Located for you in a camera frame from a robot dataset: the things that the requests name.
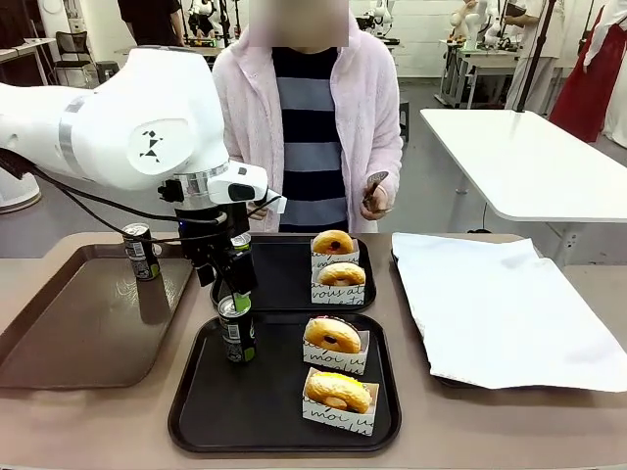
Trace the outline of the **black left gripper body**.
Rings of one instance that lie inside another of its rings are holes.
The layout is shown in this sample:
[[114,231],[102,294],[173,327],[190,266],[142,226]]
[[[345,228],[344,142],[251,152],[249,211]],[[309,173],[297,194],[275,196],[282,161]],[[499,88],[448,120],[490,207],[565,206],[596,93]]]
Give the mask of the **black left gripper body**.
[[246,203],[214,208],[176,210],[181,247],[195,267],[205,264],[225,267],[234,250],[231,240],[250,229]]

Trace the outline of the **person's left hand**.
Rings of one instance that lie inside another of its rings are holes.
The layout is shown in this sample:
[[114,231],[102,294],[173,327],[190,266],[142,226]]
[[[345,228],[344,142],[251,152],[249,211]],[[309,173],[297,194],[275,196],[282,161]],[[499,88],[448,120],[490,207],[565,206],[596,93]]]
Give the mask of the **person's left hand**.
[[364,191],[360,210],[366,220],[378,220],[385,216],[390,210],[386,190],[381,185],[369,185]]

